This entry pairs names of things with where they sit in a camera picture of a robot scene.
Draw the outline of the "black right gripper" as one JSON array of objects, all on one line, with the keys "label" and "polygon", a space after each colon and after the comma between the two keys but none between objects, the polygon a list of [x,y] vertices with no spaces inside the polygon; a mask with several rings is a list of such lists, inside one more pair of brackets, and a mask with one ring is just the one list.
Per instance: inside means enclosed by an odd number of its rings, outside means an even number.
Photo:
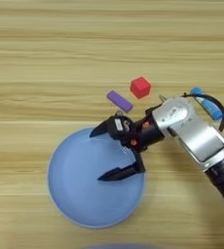
[{"label": "black right gripper", "polygon": [[151,115],[137,122],[126,116],[112,116],[95,127],[90,137],[105,133],[119,140],[122,146],[134,149],[132,153],[135,161],[124,168],[116,167],[105,172],[98,177],[99,181],[121,181],[135,174],[144,173],[145,166],[139,152],[165,138]]}]

